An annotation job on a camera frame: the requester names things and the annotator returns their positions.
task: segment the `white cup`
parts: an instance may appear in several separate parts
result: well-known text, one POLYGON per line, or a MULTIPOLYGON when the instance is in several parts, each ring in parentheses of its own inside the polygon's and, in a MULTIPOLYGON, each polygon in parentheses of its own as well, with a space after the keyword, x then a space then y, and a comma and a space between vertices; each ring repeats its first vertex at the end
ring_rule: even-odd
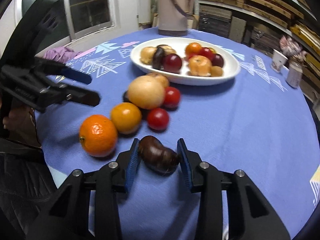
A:
POLYGON ((287 62, 287 57, 281 54, 277 50, 273 50, 272 63, 271 68, 279 73, 281 71, 282 66, 287 62))

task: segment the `onion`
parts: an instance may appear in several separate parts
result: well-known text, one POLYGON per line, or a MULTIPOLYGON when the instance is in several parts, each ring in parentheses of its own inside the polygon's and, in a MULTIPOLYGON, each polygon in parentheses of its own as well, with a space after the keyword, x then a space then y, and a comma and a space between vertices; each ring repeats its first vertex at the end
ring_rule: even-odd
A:
POLYGON ((127 92, 128 99, 143 109, 160 107, 164 101, 164 87, 151 76, 140 76, 133 80, 127 92))

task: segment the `white plate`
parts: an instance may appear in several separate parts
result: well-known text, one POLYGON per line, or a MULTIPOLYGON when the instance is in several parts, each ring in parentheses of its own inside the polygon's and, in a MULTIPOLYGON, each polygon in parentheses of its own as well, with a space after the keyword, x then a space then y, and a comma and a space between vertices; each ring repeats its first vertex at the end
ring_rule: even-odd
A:
POLYGON ((160 38, 155 40, 150 40, 143 42, 136 46, 131 54, 130 59, 132 62, 137 65, 143 72, 149 73, 159 73, 161 75, 166 76, 170 82, 183 84, 183 85, 192 85, 192 86, 210 86, 223 83, 234 78, 240 72, 240 66, 236 58, 231 55, 229 52, 221 49, 211 43, 205 41, 199 41, 195 39, 189 38, 180 38, 180 37, 170 37, 170 38, 160 38), (189 71, 188 62, 183 60, 186 56, 184 50, 189 43, 198 42, 203 47, 211 47, 214 48, 218 54, 220 54, 224 59, 224 67, 223 67, 223 76, 222 77, 195 77, 189 76, 187 73, 189 71), (182 58, 182 68, 180 70, 180 74, 165 72, 162 70, 153 69, 151 65, 143 64, 140 61, 140 52, 144 47, 156 47, 158 45, 165 44, 171 46, 173 49, 177 51, 177 54, 182 58))

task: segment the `blue tablecloth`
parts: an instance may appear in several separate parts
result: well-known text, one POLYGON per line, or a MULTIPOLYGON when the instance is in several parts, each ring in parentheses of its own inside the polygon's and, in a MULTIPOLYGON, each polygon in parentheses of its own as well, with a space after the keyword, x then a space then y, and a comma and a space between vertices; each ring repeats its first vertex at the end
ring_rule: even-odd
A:
MULTIPOLYGON (((105 42, 68 62, 74 69, 92 75, 88 89, 101 93, 101 103, 92 108, 66 103, 37 115, 36 126, 45 160, 53 171, 69 174, 74 169, 94 171, 115 160, 87 155, 78 142, 83 120, 92 114, 109 116, 122 101, 129 83, 143 73, 130 62, 135 45, 160 38, 157 29, 131 33, 105 42)), ((294 237, 312 214, 319 199, 319 181, 312 176, 320 163, 319 142, 307 103, 298 89, 285 82, 285 74, 270 68, 271 59, 231 40, 197 30, 188 38, 222 46, 239 60, 242 70, 234 79, 209 87, 175 85, 182 93, 180 107, 170 112, 164 133, 154 133, 143 122, 137 133, 156 136, 176 149, 184 138, 190 150, 219 170, 243 169, 270 201, 294 237)), ((119 138, 116 152, 130 148, 133 138, 119 138)), ((224 225, 227 205, 224 196, 224 225)), ((187 192, 180 169, 161 177, 141 163, 132 191, 119 199, 124 240, 193 239, 199 195, 187 192)))

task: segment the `cherry tomato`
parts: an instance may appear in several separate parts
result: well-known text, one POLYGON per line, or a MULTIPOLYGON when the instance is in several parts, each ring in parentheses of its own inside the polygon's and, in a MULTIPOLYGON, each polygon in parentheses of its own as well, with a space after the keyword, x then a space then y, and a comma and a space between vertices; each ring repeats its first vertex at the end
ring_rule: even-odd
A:
POLYGON ((212 61, 213 58, 215 57, 215 54, 212 53, 210 48, 206 48, 206 47, 201 48, 201 50, 199 51, 199 55, 208 58, 210 61, 212 61))
POLYGON ((163 105, 167 108, 176 108, 179 103, 180 91, 173 87, 166 87, 163 105))
POLYGON ((190 53, 188 56, 186 56, 186 58, 187 58, 187 61, 189 60, 189 59, 191 59, 193 56, 197 56, 198 54, 196 54, 196 53, 190 53))
POLYGON ((162 108, 155 108, 149 112, 147 122, 149 127, 154 130, 165 130, 169 124, 169 114, 162 108))

